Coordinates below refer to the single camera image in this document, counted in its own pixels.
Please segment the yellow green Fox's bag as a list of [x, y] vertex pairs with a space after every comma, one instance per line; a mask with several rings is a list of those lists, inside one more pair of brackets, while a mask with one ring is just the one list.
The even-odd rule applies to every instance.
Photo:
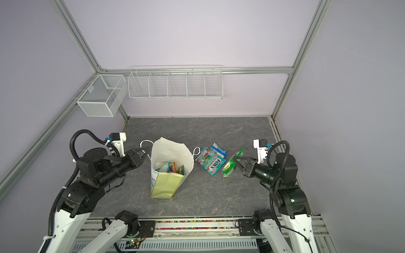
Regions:
[[236, 153], [234, 153], [231, 158], [225, 163], [223, 167], [223, 178], [229, 177], [235, 170], [237, 157], [241, 157], [243, 153], [247, 150], [246, 147], [242, 146]]

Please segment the teal white candy bag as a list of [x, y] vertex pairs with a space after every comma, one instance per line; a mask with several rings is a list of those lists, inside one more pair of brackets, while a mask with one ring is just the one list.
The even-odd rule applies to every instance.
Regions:
[[167, 173], [171, 173], [170, 172], [170, 163], [167, 163], [165, 165], [163, 165], [160, 169], [158, 169], [159, 172], [167, 172]]

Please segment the teal Fox's mint bag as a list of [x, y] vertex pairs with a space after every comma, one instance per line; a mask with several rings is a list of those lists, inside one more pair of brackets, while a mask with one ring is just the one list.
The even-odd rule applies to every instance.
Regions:
[[204, 147], [200, 154], [195, 158], [211, 176], [214, 176], [218, 170], [225, 164], [226, 159], [217, 151], [209, 147]]

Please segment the paper bag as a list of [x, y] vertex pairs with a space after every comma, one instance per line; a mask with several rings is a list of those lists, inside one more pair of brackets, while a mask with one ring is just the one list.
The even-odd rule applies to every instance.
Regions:
[[183, 143], [177, 143], [161, 137], [150, 142], [151, 153], [151, 198], [171, 199], [194, 168], [194, 159], [200, 154], [200, 148], [190, 151]]

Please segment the green snack bag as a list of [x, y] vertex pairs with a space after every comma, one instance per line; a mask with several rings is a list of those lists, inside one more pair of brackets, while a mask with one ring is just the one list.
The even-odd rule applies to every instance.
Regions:
[[185, 166], [181, 166], [179, 168], [179, 174], [184, 175], [185, 174]]

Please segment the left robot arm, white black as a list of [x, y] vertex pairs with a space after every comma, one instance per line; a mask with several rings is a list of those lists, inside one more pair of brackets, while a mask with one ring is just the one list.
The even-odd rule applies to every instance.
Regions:
[[[75, 143], [81, 134], [88, 134], [102, 147], [88, 150], [80, 157]], [[109, 138], [101, 140], [87, 129], [79, 130], [72, 136], [69, 148], [76, 168], [51, 207], [48, 232], [39, 250], [41, 253], [71, 250], [84, 222], [98, 201], [110, 191], [108, 186], [140, 167], [150, 153], [150, 148], [120, 152], [113, 144], [118, 137], [118, 133], [112, 133]]]

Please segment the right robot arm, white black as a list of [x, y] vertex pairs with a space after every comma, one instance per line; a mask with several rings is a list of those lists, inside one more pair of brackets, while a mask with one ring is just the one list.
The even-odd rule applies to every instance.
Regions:
[[316, 253], [312, 213], [304, 191], [297, 184], [298, 166], [290, 144], [271, 146], [265, 163], [252, 157], [236, 157], [236, 165], [248, 178], [257, 178], [269, 192], [270, 208], [257, 210], [253, 231], [266, 238], [275, 253]]

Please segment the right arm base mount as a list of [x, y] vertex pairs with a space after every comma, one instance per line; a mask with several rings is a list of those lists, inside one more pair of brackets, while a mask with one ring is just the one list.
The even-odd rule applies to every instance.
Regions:
[[254, 221], [250, 219], [238, 219], [235, 226], [241, 236], [262, 236], [263, 234], [255, 227]]

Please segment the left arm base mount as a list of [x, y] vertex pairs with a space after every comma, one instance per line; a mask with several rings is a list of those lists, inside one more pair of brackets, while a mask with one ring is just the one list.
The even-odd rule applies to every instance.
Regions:
[[128, 238], [152, 238], [155, 232], [155, 220], [140, 220], [128, 225], [126, 237]]

